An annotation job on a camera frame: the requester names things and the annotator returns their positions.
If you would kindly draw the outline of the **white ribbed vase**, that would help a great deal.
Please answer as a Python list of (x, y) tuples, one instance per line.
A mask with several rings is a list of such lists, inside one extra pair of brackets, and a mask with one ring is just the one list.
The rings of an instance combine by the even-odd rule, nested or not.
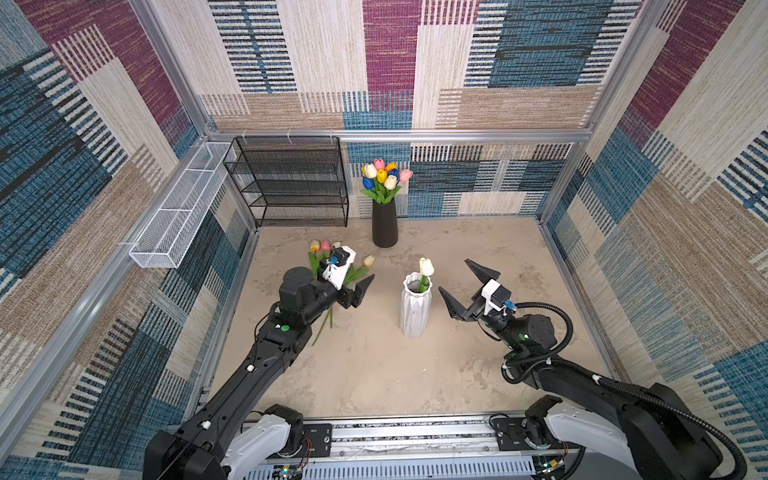
[(427, 328), (432, 301), (432, 284), (421, 291), (422, 274), (413, 272), (403, 281), (399, 325), (402, 332), (411, 338), (420, 337)]

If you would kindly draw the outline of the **pale blue tulip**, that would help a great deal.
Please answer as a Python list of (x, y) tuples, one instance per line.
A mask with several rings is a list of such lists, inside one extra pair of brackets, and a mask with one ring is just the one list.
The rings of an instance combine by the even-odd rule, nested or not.
[(434, 274), (434, 266), (429, 258), (422, 257), (419, 260), (419, 271), (421, 274), (418, 286), (419, 293), (426, 293), (431, 288), (431, 276)]

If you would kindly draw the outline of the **black tapered vase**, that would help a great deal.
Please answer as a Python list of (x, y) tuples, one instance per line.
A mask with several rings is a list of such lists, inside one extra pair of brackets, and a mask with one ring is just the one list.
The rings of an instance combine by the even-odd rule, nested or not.
[(372, 240), (380, 248), (390, 248), (398, 242), (397, 209), (395, 201), (372, 203)]

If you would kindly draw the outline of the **white tulip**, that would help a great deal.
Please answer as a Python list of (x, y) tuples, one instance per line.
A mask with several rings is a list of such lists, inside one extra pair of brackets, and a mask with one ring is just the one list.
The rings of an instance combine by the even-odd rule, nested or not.
[(384, 204), (390, 203), (399, 189), (399, 180), (395, 175), (389, 175), (384, 182), (386, 196)]
[[(385, 189), (384, 185), (379, 183), (377, 181), (377, 172), (378, 170), (374, 166), (373, 163), (364, 164), (361, 167), (362, 170), (362, 191), (361, 193), (366, 195), (367, 197), (371, 198), (373, 202), (382, 204), (384, 202), (385, 197)], [(376, 188), (374, 190), (366, 190), (363, 186), (363, 178), (371, 178), (376, 181)]]

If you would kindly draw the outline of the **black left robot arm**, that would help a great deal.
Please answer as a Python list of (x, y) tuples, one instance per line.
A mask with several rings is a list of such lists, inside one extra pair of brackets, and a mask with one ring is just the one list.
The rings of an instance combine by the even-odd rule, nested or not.
[(311, 325), (334, 304), (358, 307), (374, 278), (354, 288), (345, 270), (325, 279), (306, 267), (288, 270), (274, 303), (241, 365), (216, 394), (173, 432), (160, 431), (144, 456), (145, 479), (243, 479), (273, 454), (288, 455), (303, 443), (303, 418), (276, 406), (257, 425), (241, 426), (269, 387), (294, 363), (312, 336)]

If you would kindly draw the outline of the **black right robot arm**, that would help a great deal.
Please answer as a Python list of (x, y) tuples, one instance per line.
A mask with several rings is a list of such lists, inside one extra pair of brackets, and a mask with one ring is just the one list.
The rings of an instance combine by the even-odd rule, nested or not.
[(694, 415), (674, 390), (625, 383), (563, 358), (574, 334), (563, 309), (515, 303), (498, 271), (471, 259), (465, 263), (481, 283), (471, 304), (462, 305), (445, 289), (439, 292), (451, 318), (488, 327), (507, 347), (500, 371), (508, 384), (544, 392), (522, 423), (532, 447), (576, 444), (623, 463), (643, 479), (713, 479), (728, 451), (734, 465), (727, 478), (745, 478), (748, 466), (738, 445)]

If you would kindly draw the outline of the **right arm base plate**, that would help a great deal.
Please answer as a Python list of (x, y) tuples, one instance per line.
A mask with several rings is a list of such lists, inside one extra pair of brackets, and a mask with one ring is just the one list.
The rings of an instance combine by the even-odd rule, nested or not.
[(545, 451), (563, 450), (562, 442), (554, 439), (534, 440), (525, 428), (524, 417), (509, 417), (495, 415), (489, 418), (489, 426), (493, 430), (497, 447), (502, 452), (511, 451)]

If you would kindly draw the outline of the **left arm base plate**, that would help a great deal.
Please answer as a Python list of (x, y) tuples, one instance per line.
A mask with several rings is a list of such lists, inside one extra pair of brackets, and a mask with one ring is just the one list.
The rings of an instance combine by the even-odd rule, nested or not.
[(333, 427), (330, 423), (304, 424), (301, 430), (291, 427), (286, 445), (269, 460), (298, 461), (306, 457), (326, 458), (330, 456)]

